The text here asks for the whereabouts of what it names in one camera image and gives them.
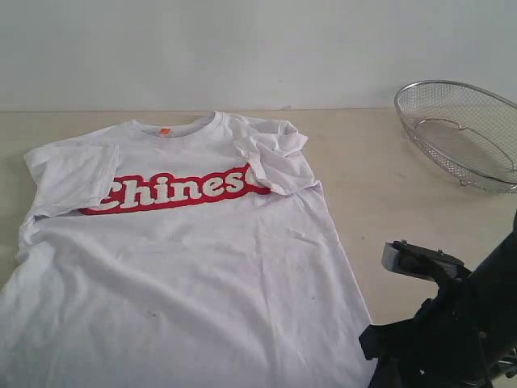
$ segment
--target table surface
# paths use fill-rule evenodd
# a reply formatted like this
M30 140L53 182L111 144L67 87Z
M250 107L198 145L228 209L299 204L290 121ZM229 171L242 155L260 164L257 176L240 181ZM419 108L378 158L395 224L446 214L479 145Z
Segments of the table surface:
M462 187L406 137L393 109L239 112L290 120L309 136L304 154L323 183L342 244L374 323L414 315L431 282L385 271L385 242L442 248L474 269L510 232L517 196ZM0 112L0 285L15 269L18 228L35 186L23 154L35 146L135 118L193 121L202 112ZM497 386L513 386L501 379Z

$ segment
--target basket rim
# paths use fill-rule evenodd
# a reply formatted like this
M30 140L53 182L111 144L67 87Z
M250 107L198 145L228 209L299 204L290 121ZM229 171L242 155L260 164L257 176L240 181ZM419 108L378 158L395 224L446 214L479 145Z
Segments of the basket rim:
M490 97L493 97L493 98L501 101L502 103L505 103L506 105L509 105L510 107L512 107L514 109L517 109L517 104L513 103L509 99L505 99L504 97L501 97L500 95L496 95L495 93L492 93L491 91L487 91L485 89L482 89L482 88L480 88L478 86L474 86L474 85L471 85L471 84L468 84L468 83L464 83L464 82L448 81L448 80L444 80L444 79L432 79L432 80L426 80L426 81L412 82L412 83L404 86L403 88L401 88L395 94L395 98L394 98L395 110L397 111L397 114L398 114L400 120L402 121L402 123L404 124L404 126L406 127L406 129L409 129L412 132L412 134L413 134L412 136L413 137L417 137L419 141L425 143L427 146L429 146L431 149L433 149L436 153L442 155L444 158L446 158L450 162L455 163L457 166L459 166L461 168L464 168L467 171L470 171L470 172L472 172L472 173L474 173L476 175L482 176L483 178L486 178L486 179L492 179L492 180L494 180L496 182L499 182L499 183L510 184L512 186L517 185L517 182L511 182L511 181L507 181L507 180L504 180L504 179L500 179L500 178L497 178L497 177L492 176L492 175L487 175L486 173L478 171L478 170L476 170L476 169L474 169L472 167L467 167L463 163L458 162L452 156L450 156L448 154L445 154L442 150L439 150L438 148L436 148L436 146L434 144L430 143L429 141L425 141L424 139L422 139L420 136L418 136L416 134L416 132L415 132L416 128L406 120L406 115L404 115L402 113L402 111L400 109L400 106L398 104L398 98L399 98L399 96L404 91L410 89L411 87L415 87L415 86L418 86L418 85L432 84L432 83L444 83L444 84L448 84L448 85L456 85L456 86L467 87L469 89L473 89L475 91L479 91L482 94L485 94L485 95L488 95Z

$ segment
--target folded sleeve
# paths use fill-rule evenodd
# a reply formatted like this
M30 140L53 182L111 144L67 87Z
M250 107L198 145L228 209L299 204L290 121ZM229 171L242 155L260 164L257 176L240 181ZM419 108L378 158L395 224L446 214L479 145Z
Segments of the folded sleeve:
M37 189L30 215L54 217L98 206L109 194L117 145L45 145L25 155Z
M289 121L264 121L251 128L235 146L262 185L289 195L317 184L301 153L308 138Z

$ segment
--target white t-shirt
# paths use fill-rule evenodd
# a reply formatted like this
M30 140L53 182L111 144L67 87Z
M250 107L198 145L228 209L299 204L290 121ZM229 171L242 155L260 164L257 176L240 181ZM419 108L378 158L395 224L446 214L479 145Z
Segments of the white t-shirt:
M29 152L0 386L367 386L370 319L306 140L214 112Z

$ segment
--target metal basket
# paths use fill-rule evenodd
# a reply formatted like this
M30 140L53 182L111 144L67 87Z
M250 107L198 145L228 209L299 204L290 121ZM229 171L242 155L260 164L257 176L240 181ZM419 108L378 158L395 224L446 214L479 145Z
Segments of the metal basket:
M517 192L517 105L460 82L399 90L395 108L410 139L461 184Z

